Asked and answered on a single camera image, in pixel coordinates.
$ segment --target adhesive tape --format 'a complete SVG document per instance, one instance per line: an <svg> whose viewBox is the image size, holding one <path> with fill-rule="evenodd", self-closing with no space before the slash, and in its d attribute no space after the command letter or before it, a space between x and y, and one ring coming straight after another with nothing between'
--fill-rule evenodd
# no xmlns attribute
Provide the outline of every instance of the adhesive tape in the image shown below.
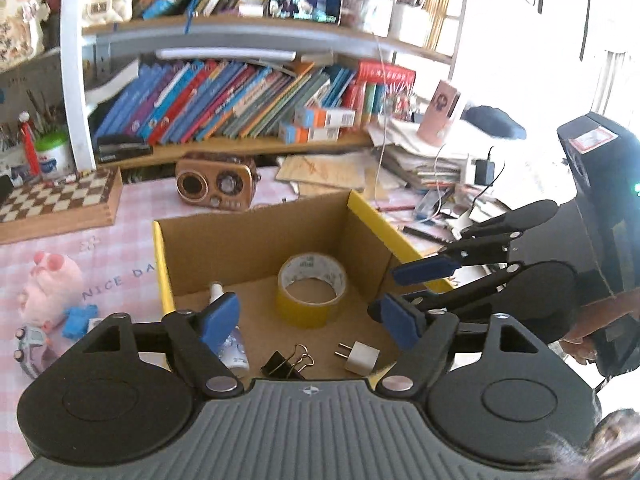
<svg viewBox="0 0 640 480"><path fill-rule="evenodd" d="M292 296L289 286L313 279L327 283L335 297L323 303L310 303ZM278 273L276 308L289 324L300 328L320 328L337 315L340 301L347 290L347 274L334 258L319 253L292 256Z"/></svg>

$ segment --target pink checkered tablecloth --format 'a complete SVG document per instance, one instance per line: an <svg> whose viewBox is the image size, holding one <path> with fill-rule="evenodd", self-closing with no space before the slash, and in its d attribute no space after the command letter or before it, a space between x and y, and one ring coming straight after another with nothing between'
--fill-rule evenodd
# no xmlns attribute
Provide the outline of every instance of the pink checkered tablecloth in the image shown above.
<svg viewBox="0 0 640 480"><path fill-rule="evenodd" d="M276 168L261 168L253 205L276 204L283 198L295 200L289 184L274 181ZM413 206L419 197L408 190L390 193L379 206ZM15 330L20 326L16 296L33 266L33 255L44 250L71 256L84 273L85 301L98 306L100 317L113 312L129 312L135 322L157 321L161 305L156 281L151 221L202 213L201 208L184 204L175 192L174 179L155 180L124 187L116 223L39 240L0 247L0 480L11 478L31 459L20 433L15 409L22 391L31 380L14 362ZM396 218L408 218L389 213ZM433 251L433 244L414 238L418 250ZM53 336L57 350L70 343Z"/></svg>

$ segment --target blue toy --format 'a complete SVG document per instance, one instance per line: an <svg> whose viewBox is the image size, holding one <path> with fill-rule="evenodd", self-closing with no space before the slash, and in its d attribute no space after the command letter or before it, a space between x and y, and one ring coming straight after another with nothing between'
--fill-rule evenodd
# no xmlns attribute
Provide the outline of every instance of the blue toy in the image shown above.
<svg viewBox="0 0 640 480"><path fill-rule="evenodd" d="M86 307L72 306L65 310L66 321L62 327L62 335L74 341L84 337L89 328L89 320L98 317L98 307L87 305Z"/></svg>

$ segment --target blue gripper pad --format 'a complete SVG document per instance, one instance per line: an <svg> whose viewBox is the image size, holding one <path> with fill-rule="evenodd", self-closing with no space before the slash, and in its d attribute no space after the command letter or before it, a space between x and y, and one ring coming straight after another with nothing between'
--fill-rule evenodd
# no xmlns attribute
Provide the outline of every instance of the blue gripper pad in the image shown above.
<svg viewBox="0 0 640 480"><path fill-rule="evenodd" d="M211 312L206 315L202 323L200 340L213 353L217 353L240 321L240 301L234 292L226 292L211 303L207 310Z"/></svg>
<svg viewBox="0 0 640 480"><path fill-rule="evenodd" d="M391 271L398 285L415 285L451 276L462 267L444 254L436 254L421 260L397 266Z"/></svg>
<svg viewBox="0 0 640 480"><path fill-rule="evenodd" d="M380 305L382 325L394 339L398 348L402 351L413 348L426 329L424 314L412 305L409 308L413 308L414 311L409 312L390 294L385 294L382 297Z"/></svg>

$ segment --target pink plush toy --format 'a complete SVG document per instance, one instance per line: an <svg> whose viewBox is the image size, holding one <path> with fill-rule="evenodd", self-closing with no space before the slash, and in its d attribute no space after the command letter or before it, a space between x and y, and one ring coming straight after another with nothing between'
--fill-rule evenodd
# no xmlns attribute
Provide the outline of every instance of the pink plush toy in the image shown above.
<svg viewBox="0 0 640 480"><path fill-rule="evenodd" d="M20 316L50 332L65 319L65 309L82 303L82 272L71 258L38 251L36 264L18 295Z"/></svg>

